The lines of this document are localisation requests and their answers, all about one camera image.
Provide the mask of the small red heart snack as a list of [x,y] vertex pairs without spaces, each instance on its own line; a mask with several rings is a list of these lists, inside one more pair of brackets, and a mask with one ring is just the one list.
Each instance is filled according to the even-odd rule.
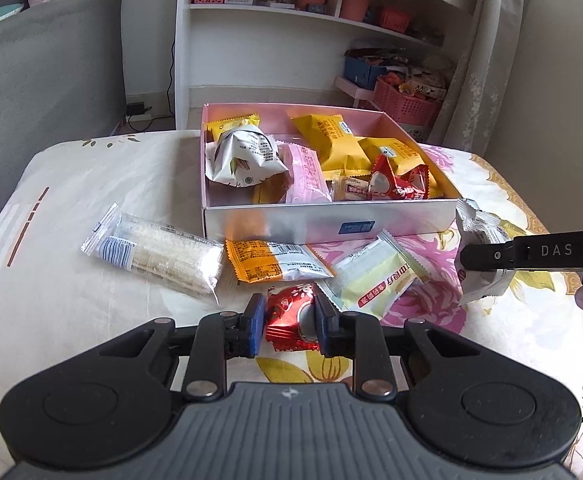
[[275,351],[317,350],[315,292],[312,284],[267,291],[264,337]]

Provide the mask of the pale green cake pack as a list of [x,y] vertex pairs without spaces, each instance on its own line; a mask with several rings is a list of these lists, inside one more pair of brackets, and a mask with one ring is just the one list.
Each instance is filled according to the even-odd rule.
[[386,230],[375,240],[333,265],[332,278],[316,286],[340,311],[361,312],[378,320],[414,283],[429,281],[429,273]]

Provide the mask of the orange and white snack pack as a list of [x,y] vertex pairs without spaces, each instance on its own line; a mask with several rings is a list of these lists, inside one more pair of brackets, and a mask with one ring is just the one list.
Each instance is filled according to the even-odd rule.
[[226,255],[238,281],[256,284],[332,278],[333,271],[307,245],[226,240]]

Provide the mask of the clear rice cracker pack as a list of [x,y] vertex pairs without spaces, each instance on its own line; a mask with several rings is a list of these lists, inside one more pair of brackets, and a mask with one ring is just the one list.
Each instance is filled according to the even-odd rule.
[[218,303],[225,261],[221,243],[124,212],[114,203],[96,222],[81,252],[128,272]]

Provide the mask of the golden orange snack bar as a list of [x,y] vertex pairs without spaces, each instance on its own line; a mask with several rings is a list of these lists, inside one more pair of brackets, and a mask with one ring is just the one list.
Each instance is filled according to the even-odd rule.
[[285,174],[276,174],[256,185],[253,189],[252,204],[279,204],[285,202],[287,193]]

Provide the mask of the small pink cookie pack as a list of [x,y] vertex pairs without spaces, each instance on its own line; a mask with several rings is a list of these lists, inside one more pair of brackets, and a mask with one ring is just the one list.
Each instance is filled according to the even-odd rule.
[[331,182],[334,202],[369,200],[369,181],[358,177],[339,177]]

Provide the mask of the pink wafer snack pack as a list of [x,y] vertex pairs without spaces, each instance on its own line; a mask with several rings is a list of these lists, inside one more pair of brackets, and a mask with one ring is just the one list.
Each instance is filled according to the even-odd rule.
[[326,204],[331,192],[316,151],[294,143],[280,142],[278,153],[287,168],[287,193],[281,204]]

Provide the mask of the large red heart snack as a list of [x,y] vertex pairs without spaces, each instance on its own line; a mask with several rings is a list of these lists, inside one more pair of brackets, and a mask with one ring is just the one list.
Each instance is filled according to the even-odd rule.
[[393,171],[386,155],[377,158],[367,189],[371,200],[427,200],[429,193],[427,165],[417,165],[399,176]]

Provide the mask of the white nut snack pack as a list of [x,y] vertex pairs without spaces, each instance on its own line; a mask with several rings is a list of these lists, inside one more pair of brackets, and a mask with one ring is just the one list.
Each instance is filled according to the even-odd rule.
[[204,174],[211,182],[250,188],[287,171],[277,142],[257,126],[234,128],[206,144]]

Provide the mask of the yellow waffle sandwich pack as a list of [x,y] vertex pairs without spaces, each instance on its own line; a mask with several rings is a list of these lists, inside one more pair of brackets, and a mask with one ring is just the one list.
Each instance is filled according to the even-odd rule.
[[291,122],[317,154],[327,180],[372,172],[372,162],[341,115],[310,114]]

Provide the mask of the yellow chips snack pack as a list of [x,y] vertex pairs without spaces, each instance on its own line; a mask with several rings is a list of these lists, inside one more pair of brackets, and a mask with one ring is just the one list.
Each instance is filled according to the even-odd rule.
[[258,114],[247,114],[207,122],[204,128],[212,136],[213,141],[218,142],[222,134],[226,133],[226,131],[234,130],[242,126],[258,127],[260,122],[261,118]]

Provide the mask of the beige curtain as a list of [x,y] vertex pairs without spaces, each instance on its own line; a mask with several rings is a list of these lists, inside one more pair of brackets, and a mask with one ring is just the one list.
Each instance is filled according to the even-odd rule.
[[477,0],[429,143],[485,154],[513,69],[527,1]]

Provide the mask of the pink plastic basket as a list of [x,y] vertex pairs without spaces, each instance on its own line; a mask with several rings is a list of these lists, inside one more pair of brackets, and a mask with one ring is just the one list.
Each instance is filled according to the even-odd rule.
[[415,96],[406,96],[381,78],[376,79],[374,104],[399,124],[428,128],[436,122],[442,106],[440,101],[426,101]]

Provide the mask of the white bookshelf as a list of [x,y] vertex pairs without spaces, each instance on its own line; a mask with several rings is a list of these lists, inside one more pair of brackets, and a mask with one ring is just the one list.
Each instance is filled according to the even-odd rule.
[[[394,6],[443,32],[441,52],[457,58],[477,0],[372,0]],[[342,18],[343,0],[326,0],[323,14],[253,3],[176,0],[174,38],[175,125],[198,122],[211,102],[340,104],[335,89],[346,50],[365,41],[389,44],[407,55],[436,52],[428,42]]]

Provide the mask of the small red basket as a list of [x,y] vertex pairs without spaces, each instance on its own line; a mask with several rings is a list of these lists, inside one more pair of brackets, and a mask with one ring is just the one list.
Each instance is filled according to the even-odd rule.
[[378,25],[381,28],[404,34],[410,26],[412,14],[395,9],[393,6],[382,6],[379,10]]

